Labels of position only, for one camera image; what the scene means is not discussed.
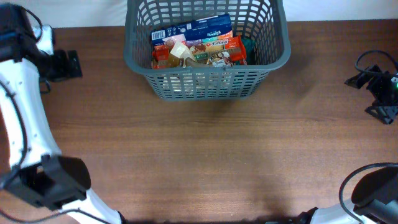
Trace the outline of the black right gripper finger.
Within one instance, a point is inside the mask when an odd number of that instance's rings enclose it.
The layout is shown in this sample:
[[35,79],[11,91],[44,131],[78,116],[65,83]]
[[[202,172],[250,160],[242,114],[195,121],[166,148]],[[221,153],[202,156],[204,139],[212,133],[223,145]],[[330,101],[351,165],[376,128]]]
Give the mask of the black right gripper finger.
[[397,118],[397,106],[370,106],[365,112],[383,124],[392,124]]
[[372,79],[372,76],[367,73],[359,73],[345,81],[345,85],[360,89],[364,84]]

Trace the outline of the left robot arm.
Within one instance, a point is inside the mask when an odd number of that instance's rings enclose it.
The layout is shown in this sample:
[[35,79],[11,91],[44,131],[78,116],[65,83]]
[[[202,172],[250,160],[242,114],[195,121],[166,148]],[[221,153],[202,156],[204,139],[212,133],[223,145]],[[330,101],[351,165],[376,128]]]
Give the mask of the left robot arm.
[[91,187],[85,163],[63,156],[55,142],[41,85],[82,76],[75,50],[54,49],[50,26],[32,26],[28,9],[1,4],[1,114],[9,140],[10,171],[1,188],[29,205],[80,223],[124,223]]

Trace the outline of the blue pasta packet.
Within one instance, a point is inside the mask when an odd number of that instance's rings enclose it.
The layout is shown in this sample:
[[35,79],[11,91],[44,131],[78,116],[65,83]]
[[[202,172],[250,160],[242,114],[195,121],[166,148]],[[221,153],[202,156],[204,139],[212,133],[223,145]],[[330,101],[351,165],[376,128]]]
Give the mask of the blue pasta packet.
[[153,46],[164,45],[169,39],[183,42],[199,39],[225,39],[233,36],[229,14],[212,16],[203,19],[171,25],[150,33]]

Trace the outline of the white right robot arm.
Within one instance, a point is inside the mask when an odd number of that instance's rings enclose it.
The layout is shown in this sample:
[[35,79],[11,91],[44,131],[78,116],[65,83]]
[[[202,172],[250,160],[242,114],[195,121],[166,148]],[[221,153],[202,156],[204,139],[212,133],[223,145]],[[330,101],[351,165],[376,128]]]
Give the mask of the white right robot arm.
[[[367,84],[375,97],[366,112],[383,124],[397,119],[397,77],[382,71],[377,65],[365,68],[345,84],[360,89]],[[359,173],[373,169],[363,176],[343,200],[346,184]],[[397,163],[369,164],[350,173],[339,189],[339,204],[329,208],[313,208],[302,212],[293,223],[397,223]]]

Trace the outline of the San Remo spaghetti packet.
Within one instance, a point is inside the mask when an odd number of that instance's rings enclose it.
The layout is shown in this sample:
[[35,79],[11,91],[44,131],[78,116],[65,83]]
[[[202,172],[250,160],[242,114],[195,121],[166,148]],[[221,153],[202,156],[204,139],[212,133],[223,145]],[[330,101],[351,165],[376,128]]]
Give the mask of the San Remo spaghetti packet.
[[168,40],[152,52],[151,67],[222,68],[245,65],[246,59],[246,48],[240,36],[210,42]]

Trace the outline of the brown pastry snack bag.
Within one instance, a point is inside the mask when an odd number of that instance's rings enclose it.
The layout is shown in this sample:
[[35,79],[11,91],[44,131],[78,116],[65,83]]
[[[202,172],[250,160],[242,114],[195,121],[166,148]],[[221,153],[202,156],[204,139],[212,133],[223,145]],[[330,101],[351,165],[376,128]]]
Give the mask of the brown pastry snack bag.
[[172,67],[231,67],[233,61],[230,51],[222,41],[199,43],[191,47],[177,42],[167,59],[167,66]]

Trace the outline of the grey plastic basket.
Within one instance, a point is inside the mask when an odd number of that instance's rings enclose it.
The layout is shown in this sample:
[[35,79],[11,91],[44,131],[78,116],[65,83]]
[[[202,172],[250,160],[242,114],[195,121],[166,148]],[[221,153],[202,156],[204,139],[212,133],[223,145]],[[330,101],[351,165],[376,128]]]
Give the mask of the grey plastic basket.
[[[153,30],[223,14],[231,16],[233,34],[254,41],[252,64],[226,68],[151,67]],[[167,101],[248,97],[271,71],[286,64],[290,54],[282,0],[127,2],[125,63]]]

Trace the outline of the green coffee mix bag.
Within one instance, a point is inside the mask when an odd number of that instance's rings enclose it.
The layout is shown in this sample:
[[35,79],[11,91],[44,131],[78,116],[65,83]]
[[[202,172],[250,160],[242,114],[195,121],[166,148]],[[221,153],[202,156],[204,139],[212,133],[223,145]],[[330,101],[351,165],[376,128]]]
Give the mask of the green coffee mix bag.
[[256,64],[255,52],[254,52],[254,47],[256,44],[255,41],[252,39],[243,38],[242,42],[246,49],[246,59],[237,61],[236,65],[255,65]]

